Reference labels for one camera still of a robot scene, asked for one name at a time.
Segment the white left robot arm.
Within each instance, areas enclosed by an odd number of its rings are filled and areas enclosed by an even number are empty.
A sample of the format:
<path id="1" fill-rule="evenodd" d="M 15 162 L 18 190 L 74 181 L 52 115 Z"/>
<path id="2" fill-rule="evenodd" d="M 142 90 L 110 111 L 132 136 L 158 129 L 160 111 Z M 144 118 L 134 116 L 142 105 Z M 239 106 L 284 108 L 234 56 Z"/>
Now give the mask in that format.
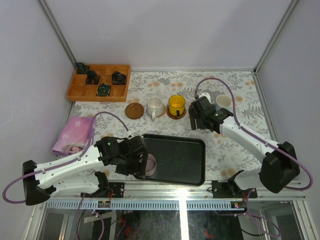
<path id="1" fill-rule="evenodd" d="M 117 174 L 144 179 L 148 154 L 142 136 L 107 136 L 87 150 L 55 161 L 40 164 L 26 161 L 22 165 L 25 203 L 28 206 L 38 205 L 50 197 L 61 195 L 110 197 L 112 190 L 102 170 L 115 166 Z"/>

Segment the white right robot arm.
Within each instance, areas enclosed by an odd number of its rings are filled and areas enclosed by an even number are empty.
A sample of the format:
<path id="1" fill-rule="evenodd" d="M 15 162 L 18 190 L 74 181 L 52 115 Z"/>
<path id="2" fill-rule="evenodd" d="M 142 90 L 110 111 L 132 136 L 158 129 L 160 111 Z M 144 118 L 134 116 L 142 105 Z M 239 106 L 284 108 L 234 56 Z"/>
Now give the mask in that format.
<path id="1" fill-rule="evenodd" d="M 280 144 L 249 132 L 235 120 L 233 113 L 225 108 L 216 109 L 205 96 L 194 100 L 188 112 L 192 130 L 210 130 L 226 136 L 261 163 L 260 169 L 240 170 L 228 179 L 231 196 L 237 198 L 248 189 L 261 187 L 277 194 L 300 174 L 300 167 L 293 160 L 295 149 L 289 142 Z"/>

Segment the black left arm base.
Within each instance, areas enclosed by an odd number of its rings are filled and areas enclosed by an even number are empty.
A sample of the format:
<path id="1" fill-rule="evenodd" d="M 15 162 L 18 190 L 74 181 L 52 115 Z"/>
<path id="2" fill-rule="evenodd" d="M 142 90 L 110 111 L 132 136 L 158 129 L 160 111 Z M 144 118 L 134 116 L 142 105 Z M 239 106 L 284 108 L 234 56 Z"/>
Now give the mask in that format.
<path id="1" fill-rule="evenodd" d="M 80 196 L 85 198 L 107 198 L 107 199 L 117 199 L 123 198 L 125 192 L 124 182 L 111 182 L 105 186 L 100 187 L 94 193 L 84 193 L 81 192 Z"/>

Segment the yellow enamel mug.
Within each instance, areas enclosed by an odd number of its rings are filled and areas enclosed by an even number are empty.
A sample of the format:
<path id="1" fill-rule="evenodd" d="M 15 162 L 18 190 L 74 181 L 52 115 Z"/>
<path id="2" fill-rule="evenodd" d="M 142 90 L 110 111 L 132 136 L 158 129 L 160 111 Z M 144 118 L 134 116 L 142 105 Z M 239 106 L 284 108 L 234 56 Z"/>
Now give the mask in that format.
<path id="1" fill-rule="evenodd" d="M 180 118 L 186 108 L 186 100 L 182 95 L 172 95 L 168 100 L 169 113 L 177 118 Z"/>

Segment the woven rattan coaster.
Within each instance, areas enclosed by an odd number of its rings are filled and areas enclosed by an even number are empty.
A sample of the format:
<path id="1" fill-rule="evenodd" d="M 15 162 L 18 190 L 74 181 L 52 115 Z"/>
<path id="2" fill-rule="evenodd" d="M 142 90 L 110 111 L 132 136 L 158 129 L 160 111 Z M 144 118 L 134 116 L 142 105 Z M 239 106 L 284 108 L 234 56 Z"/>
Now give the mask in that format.
<path id="1" fill-rule="evenodd" d="M 155 110 L 155 117 L 156 118 L 160 118 L 161 116 L 163 116 L 164 114 L 166 113 L 166 107 L 160 107 L 160 108 L 157 108 Z"/>

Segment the lilac purple mug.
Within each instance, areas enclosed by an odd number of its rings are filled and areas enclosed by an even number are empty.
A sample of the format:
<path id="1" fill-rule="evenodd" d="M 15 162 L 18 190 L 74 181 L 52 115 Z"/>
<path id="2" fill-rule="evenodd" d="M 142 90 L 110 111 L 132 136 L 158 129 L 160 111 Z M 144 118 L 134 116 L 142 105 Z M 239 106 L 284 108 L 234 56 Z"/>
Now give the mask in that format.
<path id="1" fill-rule="evenodd" d="M 155 174 L 157 170 L 157 162 L 155 157 L 152 154 L 149 154 L 147 157 L 146 167 L 145 167 L 145 176 L 150 177 Z"/>

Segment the light blue mug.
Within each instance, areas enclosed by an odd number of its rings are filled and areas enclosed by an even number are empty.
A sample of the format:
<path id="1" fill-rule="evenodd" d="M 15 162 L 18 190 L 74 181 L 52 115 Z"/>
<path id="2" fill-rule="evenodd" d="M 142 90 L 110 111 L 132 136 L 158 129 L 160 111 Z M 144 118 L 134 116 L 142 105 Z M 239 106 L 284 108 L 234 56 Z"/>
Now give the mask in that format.
<path id="1" fill-rule="evenodd" d="M 220 94 L 215 98 L 215 105 L 217 109 L 226 109 L 231 111 L 232 99 L 226 94 Z"/>

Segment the dark wooden coaster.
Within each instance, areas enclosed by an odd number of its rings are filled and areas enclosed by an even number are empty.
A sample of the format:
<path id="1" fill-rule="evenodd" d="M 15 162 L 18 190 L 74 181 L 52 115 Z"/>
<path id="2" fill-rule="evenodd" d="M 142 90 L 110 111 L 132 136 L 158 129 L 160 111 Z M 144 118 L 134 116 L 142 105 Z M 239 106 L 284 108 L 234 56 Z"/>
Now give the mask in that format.
<path id="1" fill-rule="evenodd" d="M 167 108 L 166 109 L 166 114 L 173 120 L 179 120 L 179 119 L 182 119 L 185 115 L 186 115 L 186 109 L 183 111 L 183 113 L 180 115 L 180 116 L 175 116 L 175 115 L 172 115 L 169 111 L 169 109 Z"/>
<path id="2" fill-rule="evenodd" d="M 130 103 L 125 108 L 125 115 L 131 120 L 137 120 L 141 118 L 143 114 L 144 114 L 144 107 L 138 102 Z"/>

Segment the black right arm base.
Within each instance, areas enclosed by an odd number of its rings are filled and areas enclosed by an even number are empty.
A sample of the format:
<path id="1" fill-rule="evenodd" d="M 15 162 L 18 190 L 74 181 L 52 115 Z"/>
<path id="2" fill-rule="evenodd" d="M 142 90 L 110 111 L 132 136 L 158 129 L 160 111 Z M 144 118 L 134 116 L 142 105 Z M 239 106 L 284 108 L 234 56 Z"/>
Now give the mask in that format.
<path id="1" fill-rule="evenodd" d="M 233 180 L 212 180 L 206 191 L 211 193 L 214 199 L 245 199 L 250 189 L 240 189 Z"/>

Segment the cream white mug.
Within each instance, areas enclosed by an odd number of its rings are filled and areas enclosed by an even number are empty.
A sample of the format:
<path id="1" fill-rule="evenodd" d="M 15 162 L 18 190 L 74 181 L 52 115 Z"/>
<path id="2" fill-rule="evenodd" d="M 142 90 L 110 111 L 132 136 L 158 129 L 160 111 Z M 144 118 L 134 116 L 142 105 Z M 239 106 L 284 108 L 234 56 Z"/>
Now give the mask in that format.
<path id="1" fill-rule="evenodd" d="M 152 121 L 155 121 L 165 110 L 165 105 L 161 98 L 151 97 L 147 101 L 146 111 L 151 116 Z"/>

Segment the black serving tray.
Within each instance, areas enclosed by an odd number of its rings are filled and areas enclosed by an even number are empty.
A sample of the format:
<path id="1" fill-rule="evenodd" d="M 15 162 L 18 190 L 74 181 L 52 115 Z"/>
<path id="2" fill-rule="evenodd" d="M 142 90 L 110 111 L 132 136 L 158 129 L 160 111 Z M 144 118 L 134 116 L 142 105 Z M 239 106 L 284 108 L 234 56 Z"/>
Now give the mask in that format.
<path id="1" fill-rule="evenodd" d="M 198 138 L 144 134 L 156 171 L 146 181 L 201 186 L 206 175 L 206 145 Z"/>

